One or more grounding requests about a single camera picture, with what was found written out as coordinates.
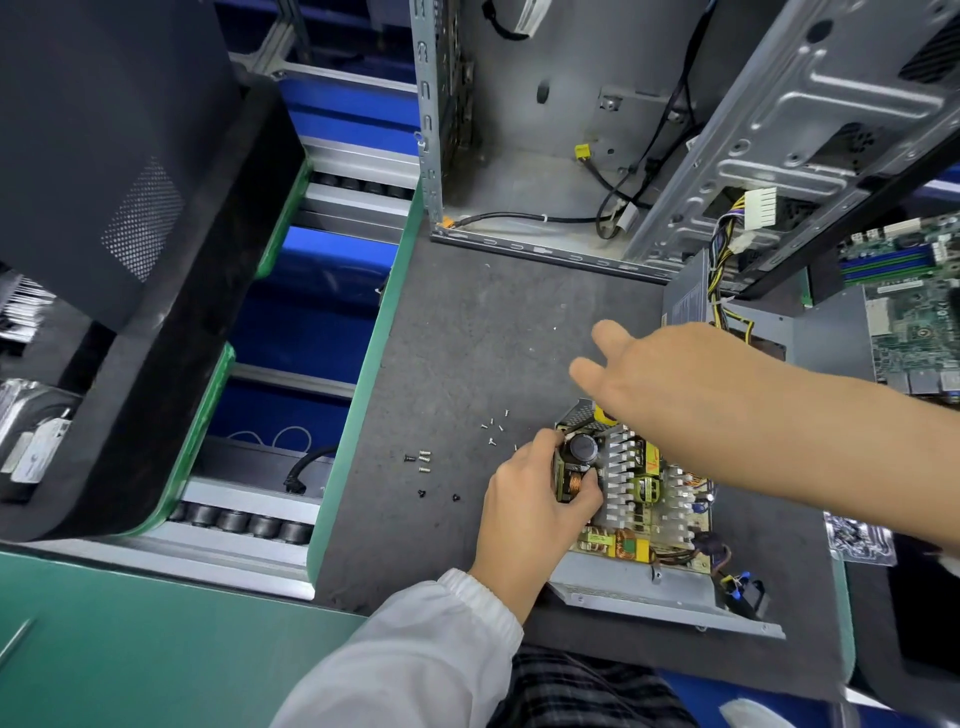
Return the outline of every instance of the white jacket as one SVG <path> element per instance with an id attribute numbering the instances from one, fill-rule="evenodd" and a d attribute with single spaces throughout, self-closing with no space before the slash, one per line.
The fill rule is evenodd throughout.
<path id="1" fill-rule="evenodd" d="M 273 728 L 482 728 L 522 639 L 503 602 L 451 569 L 387 599 L 300 680 Z"/>

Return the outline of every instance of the black cover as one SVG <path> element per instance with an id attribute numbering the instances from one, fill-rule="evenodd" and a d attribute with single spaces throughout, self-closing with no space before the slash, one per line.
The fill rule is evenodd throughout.
<path id="1" fill-rule="evenodd" d="M 43 481 L 0 504 L 0 540 L 120 533 L 156 507 L 305 159 L 276 85 L 249 83 Z"/>
<path id="2" fill-rule="evenodd" d="M 0 2 L 0 259 L 119 330 L 240 94 L 212 2 Z"/>

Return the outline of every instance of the cable connector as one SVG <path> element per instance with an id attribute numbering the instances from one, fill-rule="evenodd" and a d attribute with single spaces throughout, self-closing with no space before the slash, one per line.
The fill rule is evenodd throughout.
<path id="1" fill-rule="evenodd" d="M 623 214 L 620 215 L 619 219 L 616 221 L 616 226 L 624 232 L 630 232 L 630 228 L 634 226 L 636 218 L 639 216 L 640 210 L 637 209 L 636 205 L 633 203 L 627 203 L 627 206 L 623 210 Z"/>
<path id="2" fill-rule="evenodd" d="M 777 222 L 777 188 L 752 189 L 744 195 L 743 229 L 769 228 Z"/>
<path id="3" fill-rule="evenodd" d="M 743 231 L 737 235 L 727 247 L 730 249 L 731 253 L 737 255 L 738 253 L 743 253 L 745 250 L 747 250 L 747 248 L 752 246 L 755 238 L 755 231 Z"/>

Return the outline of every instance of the white connector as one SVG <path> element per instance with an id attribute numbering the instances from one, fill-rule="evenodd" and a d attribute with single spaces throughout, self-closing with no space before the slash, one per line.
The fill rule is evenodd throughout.
<path id="1" fill-rule="evenodd" d="M 520 19 L 516 22 L 514 32 L 532 37 L 543 22 L 546 12 L 550 10 L 551 2 L 552 0 L 526 0 L 523 4 L 523 10 L 520 11 Z"/>
<path id="2" fill-rule="evenodd" d="M 633 203 L 627 203 L 627 206 L 624 207 L 623 214 L 620 215 L 620 219 L 616 221 L 616 226 L 624 232 L 630 232 L 630 228 L 634 226 L 634 223 L 639 216 L 640 211 L 637 209 L 636 205 Z"/>
<path id="3" fill-rule="evenodd" d="M 743 253 L 747 248 L 754 244 L 754 238 L 756 238 L 756 231 L 743 231 L 737 235 L 728 246 L 730 252 L 734 255 L 738 253 Z"/>
<path id="4" fill-rule="evenodd" d="M 769 228 L 777 222 L 777 188 L 752 189 L 744 195 L 743 229 Z"/>

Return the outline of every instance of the circuit board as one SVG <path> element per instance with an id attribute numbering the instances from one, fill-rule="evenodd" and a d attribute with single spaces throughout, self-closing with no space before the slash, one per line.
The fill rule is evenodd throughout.
<path id="1" fill-rule="evenodd" d="M 710 481 L 666 464 L 656 446 L 592 400 L 580 400 L 557 429 L 564 433 L 554 459 L 557 500 L 576 497 L 590 468 L 604 494 L 604 505 L 571 550 L 710 573 L 711 557 L 698 546 L 711 535 Z"/>
<path id="2" fill-rule="evenodd" d="M 866 292 L 876 380 L 960 400 L 960 217 L 858 233 L 840 257 L 845 283 Z"/>

